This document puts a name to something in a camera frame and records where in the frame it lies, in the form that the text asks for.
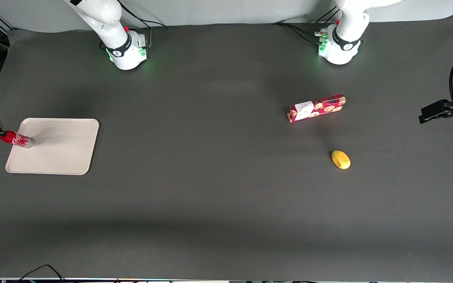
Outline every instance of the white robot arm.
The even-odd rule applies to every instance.
[[[316,32],[316,36],[320,36],[322,42],[319,56],[338,65],[351,61],[357,54],[357,48],[361,43],[360,38],[370,23],[370,15],[366,9],[384,7],[400,1],[335,0],[337,7],[342,11],[342,17],[338,25],[329,25],[320,32]]]
[[[115,66],[130,70],[146,60],[146,37],[122,27],[117,0],[64,0],[96,32]]]

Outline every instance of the coca-cola bottle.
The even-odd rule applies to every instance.
[[[24,136],[23,134],[14,131],[3,131],[0,133],[0,140],[9,143],[10,145],[24,147],[25,149],[30,149],[35,143],[34,138]]]

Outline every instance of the white wall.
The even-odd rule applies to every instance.
[[[165,24],[273,23],[317,20],[334,6],[332,0],[123,0],[135,14],[148,20],[156,16]],[[369,9],[373,22],[419,21],[453,15],[453,0],[402,0]],[[89,29],[63,0],[0,0],[0,15],[16,28],[60,32]],[[122,23],[141,26],[124,14]]]

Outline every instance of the green indicator light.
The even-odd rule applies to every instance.
[[[109,51],[108,51],[108,49],[107,49],[107,48],[106,48],[106,53],[108,53],[108,56],[109,56],[109,60],[110,60],[111,62],[113,62],[113,58],[111,57],[111,54],[109,53]]]

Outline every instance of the red bottle label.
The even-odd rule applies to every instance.
[[[10,145],[18,145],[19,147],[27,147],[32,141],[32,138],[24,136],[14,131],[5,131],[4,136],[0,136],[0,140]]]

